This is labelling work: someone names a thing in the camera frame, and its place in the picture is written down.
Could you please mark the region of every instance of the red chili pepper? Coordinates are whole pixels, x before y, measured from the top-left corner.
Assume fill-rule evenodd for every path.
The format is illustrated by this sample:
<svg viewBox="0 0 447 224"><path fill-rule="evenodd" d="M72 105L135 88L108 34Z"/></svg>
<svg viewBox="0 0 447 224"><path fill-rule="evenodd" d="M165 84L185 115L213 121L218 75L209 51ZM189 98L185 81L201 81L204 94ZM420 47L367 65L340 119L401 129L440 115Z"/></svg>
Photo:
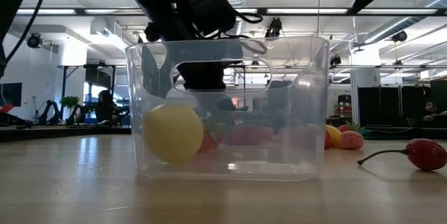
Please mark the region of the red chili pepper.
<svg viewBox="0 0 447 224"><path fill-rule="evenodd" d="M404 150L385 150L378 151L362 160L357 164L362 165L366 160L378 154L397 152L405 154L408 159L417 168L422 171L433 171L443 168L447 164L447 151L438 143L428 139L414 139L408 142Z"/></svg>

